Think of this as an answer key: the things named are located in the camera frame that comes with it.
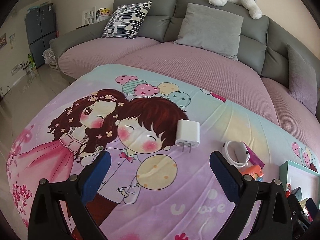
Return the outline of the red white tube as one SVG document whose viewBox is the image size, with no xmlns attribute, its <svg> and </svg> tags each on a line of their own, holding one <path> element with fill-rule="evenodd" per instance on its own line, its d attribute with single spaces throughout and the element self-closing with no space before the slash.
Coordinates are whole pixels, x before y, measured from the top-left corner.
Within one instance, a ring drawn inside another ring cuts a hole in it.
<svg viewBox="0 0 320 240">
<path fill-rule="evenodd" d="M 289 195 L 291 194 L 291 181 L 292 181 L 292 178 L 289 177 L 287 179 L 287 183 L 286 183 L 286 187 L 285 187 L 286 198 L 289 197 Z"/>
</svg>

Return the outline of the black small box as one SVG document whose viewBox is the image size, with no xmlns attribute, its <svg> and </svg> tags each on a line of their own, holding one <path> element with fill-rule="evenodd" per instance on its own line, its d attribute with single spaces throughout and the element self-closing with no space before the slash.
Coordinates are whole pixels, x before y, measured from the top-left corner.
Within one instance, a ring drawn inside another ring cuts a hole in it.
<svg viewBox="0 0 320 240">
<path fill-rule="evenodd" d="M 291 194 L 294 195 L 299 202 L 302 200 L 302 189 L 300 186 L 292 190 Z"/>
</svg>

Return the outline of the orange blue small box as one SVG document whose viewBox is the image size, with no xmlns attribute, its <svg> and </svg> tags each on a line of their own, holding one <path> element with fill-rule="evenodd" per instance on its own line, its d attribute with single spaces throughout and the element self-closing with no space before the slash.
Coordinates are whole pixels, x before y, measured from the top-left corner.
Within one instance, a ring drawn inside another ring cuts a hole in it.
<svg viewBox="0 0 320 240">
<path fill-rule="evenodd" d="M 241 174 L 244 175 L 250 175 L 252 176 L 256 181 L 263 181 L 263 170 L 259 165 L 250 166 L 247 169 L 241 171 Z"/>
</svg>

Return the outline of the magenta cylinder lighter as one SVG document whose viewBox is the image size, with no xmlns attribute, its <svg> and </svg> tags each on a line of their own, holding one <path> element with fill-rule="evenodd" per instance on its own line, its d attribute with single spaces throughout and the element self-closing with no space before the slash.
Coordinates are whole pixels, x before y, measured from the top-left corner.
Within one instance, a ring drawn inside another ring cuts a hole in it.
<svg viewBox="0 0 320 240">
<path fill-rule="evenodd" d="M 253 165 L 260 166 L 261 169 L 264 168 L 265 164 L 262 162 L 262 160 L 245 144 L 247 148 L 247 152 L 249 153 L 249 161 Z"/>
</svg>

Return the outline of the white smart watch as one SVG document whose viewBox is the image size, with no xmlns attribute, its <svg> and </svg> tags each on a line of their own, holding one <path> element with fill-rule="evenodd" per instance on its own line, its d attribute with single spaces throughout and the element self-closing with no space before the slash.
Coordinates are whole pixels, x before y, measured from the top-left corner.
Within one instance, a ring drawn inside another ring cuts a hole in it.
<svg viewBox="0 0 320 240">
<path fill-rule="evenodd" d="M 244 142 L 227 141 L 222 147 L 222 155 L 236 168 L 244 168 L 248 165 L 249 152 Z"/>
</svg>

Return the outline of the white power adapter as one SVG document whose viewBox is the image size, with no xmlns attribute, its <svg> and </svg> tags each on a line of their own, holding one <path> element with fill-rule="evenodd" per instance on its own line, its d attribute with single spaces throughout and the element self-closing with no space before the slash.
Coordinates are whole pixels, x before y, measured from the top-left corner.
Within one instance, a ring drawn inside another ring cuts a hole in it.
<svg viewBox="0 0 320 240">
<path fill-rule="evenodd" d="M 175 145 L 191 152 L 192 148 L 200 144 L 200 123 L 190 120 L 178 120 Z"/>
</svg>

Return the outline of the cartoon printed blanket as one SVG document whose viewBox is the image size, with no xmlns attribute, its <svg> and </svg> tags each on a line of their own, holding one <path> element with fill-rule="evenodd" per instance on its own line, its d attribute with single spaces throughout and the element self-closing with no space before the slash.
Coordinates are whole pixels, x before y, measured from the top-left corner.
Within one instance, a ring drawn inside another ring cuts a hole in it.
<svg viewBox="0 0 320 240">
<path fill-rule="evenodd" d="M 200 123 L 200 144 L 175 145 L 178 120 Z M 102 152 L 111 166 L 87 207 L 109 239 L 212 239 L 234 204 L 209 165 L 227 141 L 265 164 L 262 182 L 289 161 L 319 170 L 319 154 L 270 120 L 170 77 L 121 64 L 99 66 L 39 111 L 15 140 L 7 176 L 29 226 L 42 178 L 65 181 Z"/>
</svg>

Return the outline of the grey sofa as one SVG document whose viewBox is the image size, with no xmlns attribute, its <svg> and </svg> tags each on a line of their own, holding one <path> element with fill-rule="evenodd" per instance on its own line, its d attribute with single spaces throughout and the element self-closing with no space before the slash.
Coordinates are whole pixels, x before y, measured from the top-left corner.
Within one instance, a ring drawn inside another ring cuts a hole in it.
<svg viewBox="0 0 320 240">
<path fill-rule="evenodd" d="M 188 82 L 209 87 L 213 71 L 227 66 L 237 72 L 252 70 L 267 82 L 271 102 L 260 103 L 255 96 L 233 96 L 233 100 L 291 132 L 319 128 L 319 114 L 288 94 L 293 81 L 288 49 L 293 48 L 316 72 L 319 59 L 276 22 L 266 16 L 254 20 L 232 3 L 216 8 L 208 0 L 115 0 L 113 7 L 148 1 L 151 8 L 133 39 L 104 40 L 104 20 L 51 40 L 64 77 L 73 81 L 96 66 L 122 63 L 170 76 L 188 69 Z"/>
</svg>

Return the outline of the purple grey pillow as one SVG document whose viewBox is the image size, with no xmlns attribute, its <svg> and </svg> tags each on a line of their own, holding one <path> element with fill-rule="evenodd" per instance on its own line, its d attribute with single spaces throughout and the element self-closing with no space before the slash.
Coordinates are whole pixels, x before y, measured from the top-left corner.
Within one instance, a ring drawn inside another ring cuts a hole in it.
<svg viewBox="0 0 320 240">
<path fill-rule="evenodd" d="M 288 94 L 315 115 L 317 107 L 316 72 L 289 44 L 287 44 L 287 54 L 289 62 Z"/>
</svg>

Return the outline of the light grey pillow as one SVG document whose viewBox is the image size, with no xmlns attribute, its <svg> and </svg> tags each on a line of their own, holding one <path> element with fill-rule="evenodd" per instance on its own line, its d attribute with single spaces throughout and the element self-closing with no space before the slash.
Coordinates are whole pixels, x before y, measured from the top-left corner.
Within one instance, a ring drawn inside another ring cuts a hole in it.
<svg viewBox="0 0 320 240">
<path fill-rule="evenodd" d="M 236 61 L 243 21 L 242 16 L 231 12 L 188 3 L 175 43 Z"/>
</svg>

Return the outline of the dark grey cabinet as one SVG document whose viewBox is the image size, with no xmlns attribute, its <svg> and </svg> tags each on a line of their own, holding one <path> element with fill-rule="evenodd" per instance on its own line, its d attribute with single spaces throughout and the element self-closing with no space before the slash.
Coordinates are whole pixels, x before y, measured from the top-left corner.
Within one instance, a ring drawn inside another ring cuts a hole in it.
<svg viewBox="0 0 320 240">
<path fill-rule="evenodd" d="M 36 68 L 45 64 L 43 52 L 50 47 L 49 41 L 56 38 L 56 13 L 53 3 L 31 8 L 25 16 L 25 28 L 30 52 Z"/>
</svg>

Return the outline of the white magazine rack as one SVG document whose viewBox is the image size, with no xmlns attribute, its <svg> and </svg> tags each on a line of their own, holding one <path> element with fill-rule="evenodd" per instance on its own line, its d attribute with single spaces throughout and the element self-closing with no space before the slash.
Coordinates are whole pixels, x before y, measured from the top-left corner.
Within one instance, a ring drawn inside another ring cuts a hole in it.
<svg viewBox="0 0 320 240">
<path fill-rule="evenodd" d="M 109 8 L 97 9 L 92 7 L 82 12 L 82 24 L 94 24 L 111 17 L 111 10 Z"/>
</svg>

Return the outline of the patterned black white pillow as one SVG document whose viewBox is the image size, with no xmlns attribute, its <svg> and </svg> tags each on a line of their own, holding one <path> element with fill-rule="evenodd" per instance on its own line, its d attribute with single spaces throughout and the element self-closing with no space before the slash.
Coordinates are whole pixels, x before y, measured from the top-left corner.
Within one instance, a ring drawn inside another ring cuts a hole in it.
<svg viewBox="0 0 320 240">
<path fill-rule="evenodd" d="M 119 5 L 107 22 L 102 38 L 135 38 L 144 23 L 152 1 Z"/>
</svg>

